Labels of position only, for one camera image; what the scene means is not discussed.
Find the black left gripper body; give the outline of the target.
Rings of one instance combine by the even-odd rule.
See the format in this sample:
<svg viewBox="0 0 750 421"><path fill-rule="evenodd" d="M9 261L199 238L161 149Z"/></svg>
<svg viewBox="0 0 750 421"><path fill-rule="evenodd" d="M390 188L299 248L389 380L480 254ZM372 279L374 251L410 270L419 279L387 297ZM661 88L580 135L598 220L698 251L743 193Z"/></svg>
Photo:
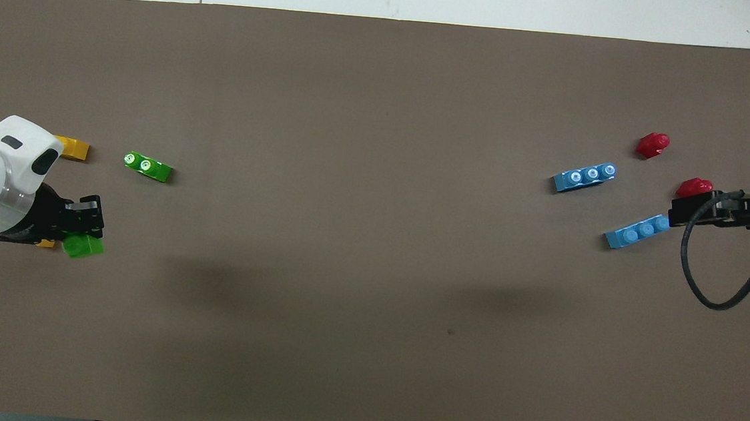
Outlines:
<svg viewBox="0 0 750 421"><path fill-rule="evenodd" d="M72 203L49 185L40 185L28 214L15 227L1 232L0 242L35 245L42 240L63 241L77 233L77 217L67 207Z"/></svg>

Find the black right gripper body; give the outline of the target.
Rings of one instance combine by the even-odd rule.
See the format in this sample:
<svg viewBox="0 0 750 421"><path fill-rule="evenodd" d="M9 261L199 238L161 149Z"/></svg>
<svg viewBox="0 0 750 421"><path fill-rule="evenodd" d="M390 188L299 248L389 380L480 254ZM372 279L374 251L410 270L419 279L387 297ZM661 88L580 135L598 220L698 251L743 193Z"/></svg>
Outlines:
<svg viewBox="0 0 750 421"><path fill-rule="evenodd" d="M750 197L728 198L715 204L715 228L746 228L750 230Z"/></svg>

